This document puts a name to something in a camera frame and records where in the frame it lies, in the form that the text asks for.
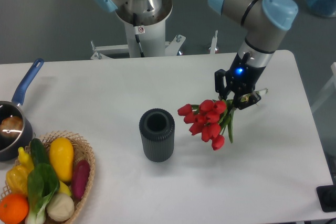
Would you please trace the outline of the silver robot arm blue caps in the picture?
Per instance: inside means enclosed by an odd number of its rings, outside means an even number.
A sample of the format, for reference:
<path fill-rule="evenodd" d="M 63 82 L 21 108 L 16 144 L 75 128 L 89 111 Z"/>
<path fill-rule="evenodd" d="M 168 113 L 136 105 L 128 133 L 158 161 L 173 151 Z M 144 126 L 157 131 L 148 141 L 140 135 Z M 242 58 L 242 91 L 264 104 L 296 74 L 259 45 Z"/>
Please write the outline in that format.
<path fill-rule="evenodd" d="M 129 55 L 165 56 L 165 21 L 172 0 L 94 0 L 124 22 Z M 215 90 L 221 99 L 234 94 L 233 107 L 245 109 L 260 101 L 255 85 L 291 28 L 298 13 L 293 0 L 207 0 L 209 7 L 247 30 L 230 68 L 215 72 Z"/>

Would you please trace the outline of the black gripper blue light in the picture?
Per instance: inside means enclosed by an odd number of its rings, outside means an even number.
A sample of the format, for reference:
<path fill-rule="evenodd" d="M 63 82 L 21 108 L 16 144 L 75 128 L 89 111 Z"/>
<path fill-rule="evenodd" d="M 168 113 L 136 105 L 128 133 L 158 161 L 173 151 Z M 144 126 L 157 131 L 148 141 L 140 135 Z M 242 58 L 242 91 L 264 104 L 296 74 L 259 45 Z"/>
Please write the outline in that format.
<path fill-rule="evenodd" d="M 239 110 L 255 105 L 261 100 L 260 92 L 254 90 L 265 67 L 249 65 L 247 61 L 251 58 L 251 52 L 244 53 L 242 58 L 237 54 L 228 71 L 219 69 L 214 73 L 215 91 L 220 99 L 226 100 L 233 92 L 233 107 Z"/>

